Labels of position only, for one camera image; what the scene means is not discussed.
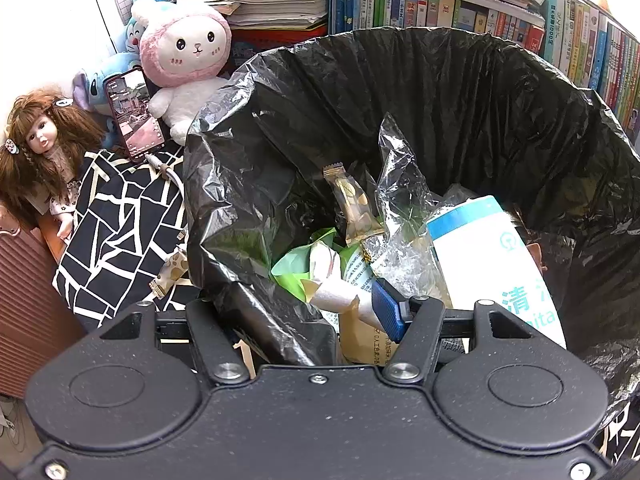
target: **pink and white plush toy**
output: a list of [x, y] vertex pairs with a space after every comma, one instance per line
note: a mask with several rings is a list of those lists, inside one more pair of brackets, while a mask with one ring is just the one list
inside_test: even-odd
[[216, 76], [231, 50], [231, 30], [201, 0], [177, 0], [175, 8], [164, 10], [154, 0], [137, 0], [131, 13], [146, 25], [140, 38], [142, 69], [162, 87], [149, 101], [149, 113], [162, 117], [184, 146], [193, 118], [227, 83]]

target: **screw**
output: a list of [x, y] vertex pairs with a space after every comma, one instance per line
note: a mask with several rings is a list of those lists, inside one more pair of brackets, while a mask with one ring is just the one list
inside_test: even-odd
[[312, 382], [313, 384], [326, 384], [328, 380], [329, 380], [329, 377], [322, 374], [314, 374], [312, 376], [309, 376], [309, 381]]
[[237, 363], [222, 363], [216, 366], [213, 374], [217, 378], [233, 381], [242, 377], [242, 367]]
[[387, 373], [393, 379], [409, 380], [420, 375], [420, 368], [410, 363], [393, 363]]
[[65, 480], [66, 478], [66, 468], [59, 464], [58, 462], [50, 462], [44, 468], [44, 473], [51, 480]]
[[574, 465], [569, 473], [571, 480], [587, 480], [591, 476], [591, 466], [584, 462]]

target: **smartphone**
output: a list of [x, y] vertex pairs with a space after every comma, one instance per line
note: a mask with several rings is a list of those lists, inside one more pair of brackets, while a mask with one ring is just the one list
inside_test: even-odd
[[160, 123], [147, 110], [151, 95], [140, 67], [106, 79], [104, 92], [129, 158], [140, 160], [164, 146]]

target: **black plastic trash bag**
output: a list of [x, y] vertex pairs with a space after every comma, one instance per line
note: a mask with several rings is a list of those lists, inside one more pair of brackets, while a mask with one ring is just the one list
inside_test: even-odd
[[330, 364], [320, 315], [270, 264], [335, 224], [322, 167], [376, 178], [386, 112], [430, 189], [460, 183], [517, 204], [528, 228], [576, 240], [556, 304], [568, 348], [615, 401], [640, 372], [640, 159], [593, 91], [509, 41], [448, 28], [378, 28], [258, 54], [187, 139], [191, 279], [272, 362]]

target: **ribbed brown surface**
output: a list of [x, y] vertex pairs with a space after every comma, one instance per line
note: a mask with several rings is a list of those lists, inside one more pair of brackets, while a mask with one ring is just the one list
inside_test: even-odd
[[30, 232], [11, 236], [0, 205], [0, 393], [22, 398], [31, 375], [83, 330], [51, 285], [55, 261]]

